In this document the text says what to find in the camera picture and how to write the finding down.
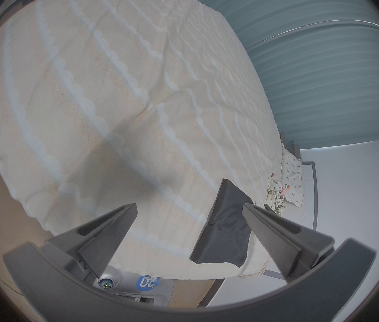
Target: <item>vertical blind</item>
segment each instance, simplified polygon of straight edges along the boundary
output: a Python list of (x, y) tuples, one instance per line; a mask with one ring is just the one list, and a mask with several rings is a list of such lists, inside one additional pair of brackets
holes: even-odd
[(379, 13), (368, 0), (198, 1), (236, 32), (287, 140), (379, 140)]

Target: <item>beige bed sheet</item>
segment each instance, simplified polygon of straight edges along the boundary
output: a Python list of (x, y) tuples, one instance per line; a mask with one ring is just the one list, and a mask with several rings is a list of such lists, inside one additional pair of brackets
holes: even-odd
[(138, 217), (111, 265), (172, 279), (262, 271), (189, 256), (222, 178), (263, 203), (282, 149), (259, 78), (195, 0), (37, 0), (0, 28), (0, 173), (57, 235), (121, 205)]

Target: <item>patterned pillow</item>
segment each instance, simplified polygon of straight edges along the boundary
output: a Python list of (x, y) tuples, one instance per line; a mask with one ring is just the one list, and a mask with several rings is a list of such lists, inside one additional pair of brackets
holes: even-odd
[(282, 144), (282, 184), (286, 190), (285, 199), (300, 207), (303, 203), (304, 185), (301, 169), (301, 160), (294, 155)]

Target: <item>folded black cloth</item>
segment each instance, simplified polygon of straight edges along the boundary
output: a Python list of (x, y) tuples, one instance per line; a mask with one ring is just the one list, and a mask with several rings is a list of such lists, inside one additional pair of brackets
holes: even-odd
[(229, 262), (241, 267), (246, 261), (250, 227), (243, 217), (249, 196), (228, 179), (223, 179), (207, 226), (190, 257), (196, 264)]

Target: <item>mattress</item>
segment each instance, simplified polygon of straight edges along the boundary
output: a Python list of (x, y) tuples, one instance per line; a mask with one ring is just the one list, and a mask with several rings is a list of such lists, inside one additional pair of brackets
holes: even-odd
[(124, 204), (110, 265), (170, 279), (259, 273), (268, 253), (195, 264), (223, 178), (263, 203), (282, 148), (224, 17), (195, 0), (37, 0), (0, 27), (0, 173), (53, 235)]

